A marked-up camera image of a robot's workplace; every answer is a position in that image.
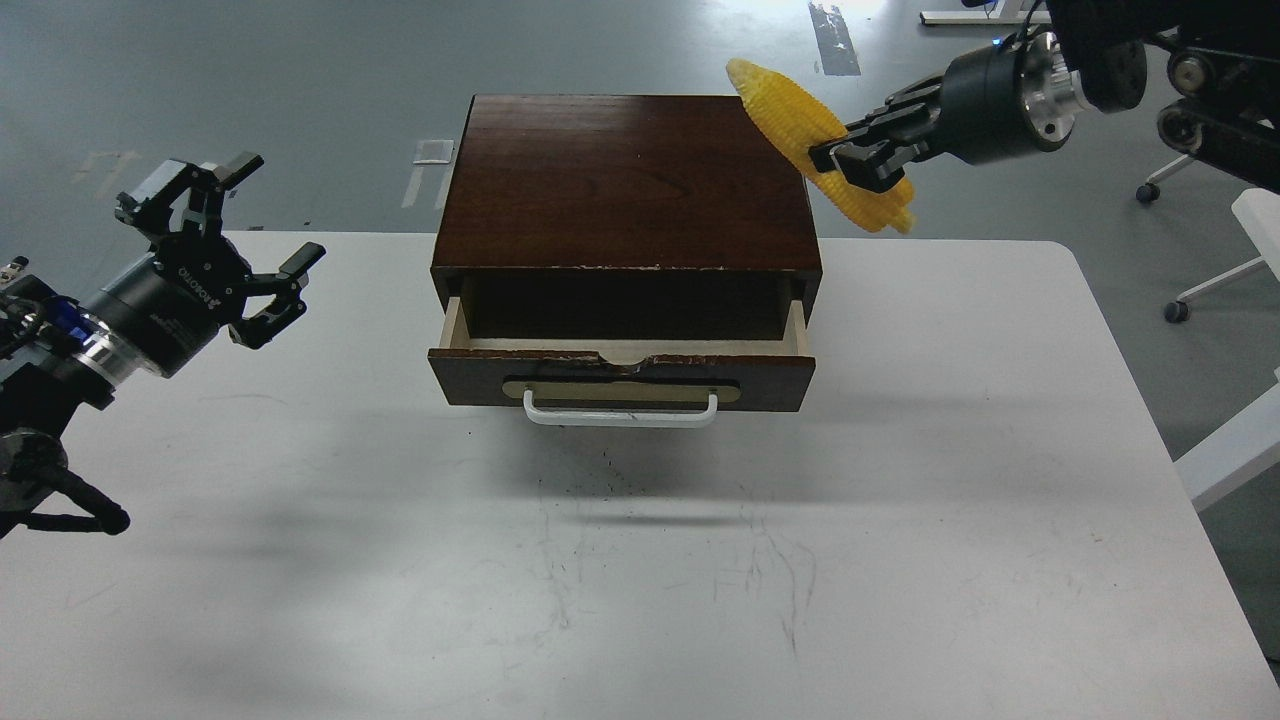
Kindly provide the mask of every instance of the gray floor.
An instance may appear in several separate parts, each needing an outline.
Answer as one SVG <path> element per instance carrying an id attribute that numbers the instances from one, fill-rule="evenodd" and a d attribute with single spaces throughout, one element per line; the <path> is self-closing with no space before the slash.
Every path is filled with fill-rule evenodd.
<path id="1" fill-rule="evenodd" d="M 83 296 L 145 250 L 111 218 L 115 192 L 165 158 L 241 150 L 268 165 L 229 201 L 228 228 L 434 231 L 444 169 L 428 169 L 403 208 L 410 161 L 416 141 L 458 137 L 472 94 L 730 94 L 723 65 L 741 55 L 852 119 L 995 35 L 919 26 L 922 8 L 951 0 L 836 4 L 859 77 L 820 73 L 796 0 L 4 3 L 0 255 L 26 254 Z M 1275 382 L 1280 284 L 1261 273 L 1204 299 L 1185 325 L 1161 319 L 1180 290 L 1256 251 L 1230 213 L 1245 186 L 1221 173 L 1192 167 L 1153 206 L 1134 202 L 1172 158 L 1153 127 L 1172 94 L 1162 54 L 1151 56 L 1143 105 L 1082 119 L 1060 152 L 910 168 L 913 234 L 1070 247 L 1178 457 Z M 813 205 L 819 234 L 860 233 L 820 195 Z M 1280 471 L 1202 520 L 1263 651 L 1280 656 Z"/>

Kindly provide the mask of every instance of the chair wheel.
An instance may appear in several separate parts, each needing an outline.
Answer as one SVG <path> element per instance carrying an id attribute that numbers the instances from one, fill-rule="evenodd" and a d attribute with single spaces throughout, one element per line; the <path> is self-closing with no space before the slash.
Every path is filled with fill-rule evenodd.
<path id="1" fill-rule="evenodd" d="M 1138 199 L 1138 202 L 1151 205 L 1156 200 L 1160 200 L 1160 186 L 1151 182 L 1143 183 L 1138 186 L 1138 191 L 1133 195 Z"/>
<path id="2" fill-rule="evenodd" d="M 1175 300 L 1169 305 L 1165 305 L 1165 320 L 1170 323 L 1185 323 L 1190 316 L 1190 305 L 1187 305 L 1181 300 Z"/>

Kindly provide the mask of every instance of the drawer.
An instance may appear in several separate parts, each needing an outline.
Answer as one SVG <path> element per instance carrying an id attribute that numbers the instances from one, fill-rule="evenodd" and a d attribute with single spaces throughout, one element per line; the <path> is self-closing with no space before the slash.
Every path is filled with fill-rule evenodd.
<path id="1" fill-rule="evenodd" d="M 800 409 L 814 359 L 804 304 L 787 305 L 777 338 L 476 337 L 463 297 L 449 299 L 440 347 L 428 359 L 451 405 Z"/>
<path id="2" fill-rule="evenodd" d="M 476 96 L 431 261 L 453 405 L 795 411 L 804 179 L 735 96 Z"/>

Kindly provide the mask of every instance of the wooden top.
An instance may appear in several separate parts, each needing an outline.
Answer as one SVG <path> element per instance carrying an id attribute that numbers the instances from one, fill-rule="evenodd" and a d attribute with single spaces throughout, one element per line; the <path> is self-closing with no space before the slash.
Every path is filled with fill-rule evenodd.
<path id="1" fill-rule="evenodd" d="M 804 179 L 736 96 L 477 95 L 433 270 L 818 273 Z"/>

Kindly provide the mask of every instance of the drawer front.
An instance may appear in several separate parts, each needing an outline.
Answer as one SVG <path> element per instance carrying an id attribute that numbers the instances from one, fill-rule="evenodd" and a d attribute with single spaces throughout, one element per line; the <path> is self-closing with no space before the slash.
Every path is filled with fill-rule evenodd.
<path id="1" fill-rule="evenodd" d="M 634 365 L 614 365 L 596 352 L 434 348 L 428 360 L 449 405 L 517 406 L 520 400 L 509 391 L 525 382 L 617 383 L 616 395 L 608 389 L 590 395 L 618 400 L 548 400 L 548 406 L 689 409 L 705 405 L 705 395 L 698 402 L 672 402 L 660 397 L 673 393 L 660 389 L 653 393 L 655 400 L 640 400 L 644 393 L 636 392 L 639 383 L 737 388 L 736 398 L 732 393 L 719 393 L 722 411 L 794 413 L 800 409 L 814 370 L 813 357 L 785 355 L 654 355 Z M 566 395 L 582 396 L 580 392 Z"/>

